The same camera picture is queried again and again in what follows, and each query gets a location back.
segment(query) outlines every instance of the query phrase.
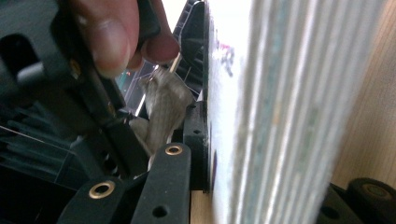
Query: fingernail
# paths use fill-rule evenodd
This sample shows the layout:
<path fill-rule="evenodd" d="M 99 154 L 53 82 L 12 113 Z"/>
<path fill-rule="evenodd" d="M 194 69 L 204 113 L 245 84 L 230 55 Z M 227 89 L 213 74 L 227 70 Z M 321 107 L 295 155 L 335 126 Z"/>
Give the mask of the fingernail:
<path fill-rule="evenodd" d="M 126 68 L 131 48 L 125 29 L 118 21 L 105 21 L 86 28 L 88 42 L 98 72 L 116 77 Z"/>

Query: hand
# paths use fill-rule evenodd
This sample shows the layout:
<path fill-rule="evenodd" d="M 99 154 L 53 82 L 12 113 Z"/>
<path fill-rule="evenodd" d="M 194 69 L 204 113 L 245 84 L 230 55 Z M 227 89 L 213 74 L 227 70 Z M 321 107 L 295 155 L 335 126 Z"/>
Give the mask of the hand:
<path fill-rule="evenodd" d="M 140 51 L 136 50 L 139 37 L 136 0 L 69 1 L 96 68 L 103 77 L 116 77 L 126 67 L 137 69 L 143 58 L 153 63 L 167 63 L 179 52 L 161 0 L 151 0 L 161 32 L 147 40 Z"/>

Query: screw hole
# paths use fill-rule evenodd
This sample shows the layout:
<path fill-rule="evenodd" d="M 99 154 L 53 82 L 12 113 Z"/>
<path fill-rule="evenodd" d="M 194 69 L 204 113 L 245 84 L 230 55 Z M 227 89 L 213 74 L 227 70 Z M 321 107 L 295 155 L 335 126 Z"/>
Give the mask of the screw hole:
<path fill-rule="evenodd" d="M 155 217 L 166 217 L 168 215 L 168 209 L 165 206 L 158 206 L 152 210 L 152 215 Z"/>
<path fill-rule="evenodd" d="M 330 219 L 338 219 L 340 218 L 340 214 L 338 214 L 338 212 L 328 206 L 323 206 L 320 208 L 320 212 L 323 213 L 323 215 L 325 215 L 326 217 L 330 218 Z"/>
<path fill-rule="evenodd" d="M 95 189 L 95 192 L 96 193 L 105 193 L 108 190 L 109 190 L 109 187 L 107 185 L 102 185 L 102 186 L 97 187 Z"/>
<path fill-rule="evenodd" d="M 171 148 L 169 148 L 169 152 L 178 153 L 178 151 L 179 151 L 179 149 L 178 149 L 177 147 L 171 147 Z"/>

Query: black plastic part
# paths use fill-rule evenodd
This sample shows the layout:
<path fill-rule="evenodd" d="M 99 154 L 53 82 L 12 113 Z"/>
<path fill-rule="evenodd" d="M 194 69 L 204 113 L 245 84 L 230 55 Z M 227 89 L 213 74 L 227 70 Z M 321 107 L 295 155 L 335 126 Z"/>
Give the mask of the black plastic part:
<path fill-rule="evenodd" d="M 206 111 L 204 101 L 187 107 L 183 143 L 191 149 L 191 190 L 209 192 L 210 153 L 207 144 Z"/>
<path fill-rule="evenodd" d="M 106 127 L 106 135 L 117 149 L 115 153 L 126 167 L 127 176 L 137 176 L 147 171 L 149 158 L 129 126 L 129 121 L 127 114 L 119 116 Z"/>
<path fill-rule="evenodd" d="M 0 223 L 55 223 L 75 191 L 0 169 Z"/>
<path fill-rule="evenodd" d="M 337 194 L 332 186 L 328 187 L 326 197 L 320 207 L 317 224 L 362 224 L 361 220 Z"/>
<path fill-rule="evenodd" d="M 189 223 L 190 168 L 187 146 L 174 143 L 159 148 L 131 223 Z"/>
<path fill-rule="evenodd" d="M 346 190 L 350 206 L 364 223 L 396 223 L 396 190 L 369 178 L 351 181 Z"/>
<path fill-rule="evenodd" d="M 203 88 L 203 58 L 204 58 L 204 2 L 188 0 L 183 8 L 174 37 L 181 46 L 182 59 L 176 73 L 198 97 Z"/>
<path fill-rule="evenodd" d="M 86 183 L 64 208 L 58 223 L 129 223 L 147 177 L 148 175 L 145 174 L 137 179 L 121 181 L 115 177 L 103 176 Z M 114 190 L 104 198 L 92 198 L 90 190 L 95 185 L 107 181 L 114 184 Z M 99 188 L 97 192 L 106 190 L 108 188 Z"/>
<path fill-rule="evenodd" d="M 183 59 L 201 73 L 204 69 L 204 17 L 205 3 L 195 2 L 179 37 Z"/>

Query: metal grommet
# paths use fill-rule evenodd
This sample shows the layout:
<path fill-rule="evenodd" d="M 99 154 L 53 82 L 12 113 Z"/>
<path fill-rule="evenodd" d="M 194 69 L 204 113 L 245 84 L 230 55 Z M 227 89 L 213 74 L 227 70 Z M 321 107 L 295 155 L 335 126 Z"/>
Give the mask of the metal grommet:
<path fill-rule="evenodd" d="M 90 189 L 90 198 L 92 199 L 103 199 L 110 195 L 114 188 L 116 187 L 116 184 L 113 181 L 107 180 L 105 182 L 99 183 L 94 185 Z"/>
<path fill-rule="evenodd" d="M 183 151 L 183 148 L 181 148 L 179 146 L 167 147 L 165 150 L 166 154 L 168 154 L 169 156 L 176 156 L 176 155 L 180 154 L 182 151 Z"/>
<path fill-rule="evenodd" d="M 378 185 L 363 184 L 361 187 L 364 189 L 366 193 L 378 199 L 382 199 L 382 200 L 392 199 L 392 195 L 390 195 L 390 193 L 387 190 L 379 187 Z"/>

